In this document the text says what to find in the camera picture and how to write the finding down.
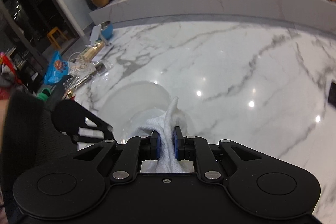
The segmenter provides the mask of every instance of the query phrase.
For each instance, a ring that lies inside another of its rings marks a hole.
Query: round pad
[[[37,188],[47,195],[64,195],[76,187],[74,176],[64,173],[53,173],[42,177]]]
[[[297,217],[310,213],[319,200],[319,182],[302,168],[266,155],[238,163],[228,191],[250,212],[266,218]]]
[[[286,195],[294,191],[296,187],[295,179],[282,173],[262,175],[257,180],[257,184],[261,190],[271,195]]]
[[[24,172],[13,186],[16,203],[24,212],[49,220],[93,208],[104,191],[105,181],[96,165],[66,158]]]

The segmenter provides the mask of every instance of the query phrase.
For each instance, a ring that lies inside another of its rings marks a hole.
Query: marble countertop
[[[76,92],[97,112],[129,83],[163,86],[187,117],[188,134],[230,139],[313,173],[314,215],[336,223],[336,38],[291,23],[219,15],[117,23],[114,66]]]
[[[191,14],[268,18],[336,34],[336,4],[327,0],[116,0],[90,12],[90,17],[98,25]]]

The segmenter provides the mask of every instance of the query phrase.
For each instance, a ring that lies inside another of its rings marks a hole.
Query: plastic bag
[[[55,51],[44,76],[44,83],[46,85],[54,85],[58,83],[64,75],[68,75],[68,72],[68,62],[63,61],[60,53]]]

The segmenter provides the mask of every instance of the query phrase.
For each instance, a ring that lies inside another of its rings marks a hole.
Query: doorway
[[[20,32],[46,61],[51,59],[54,47],[47,34],[57,27],[67,40],[56,37],[64,52],[79,37],[55,0],[2,0]]]

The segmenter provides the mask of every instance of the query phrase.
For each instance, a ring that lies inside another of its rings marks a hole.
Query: white towel
[[[187,123],[184,113],[177,108],[179,98],[173,98],[168,110],[161,116],[146,121],[145,126],[139,127],[134,136],[150,135],[153,130],[160,135],[160,158],[153,161],[147,168],[148,173],[183,173],[187,172],[184,164],[181,164],[175,158],[174,143],[172,140],[173,130],[175,126],[179,126],[182,135],[187,132]]]

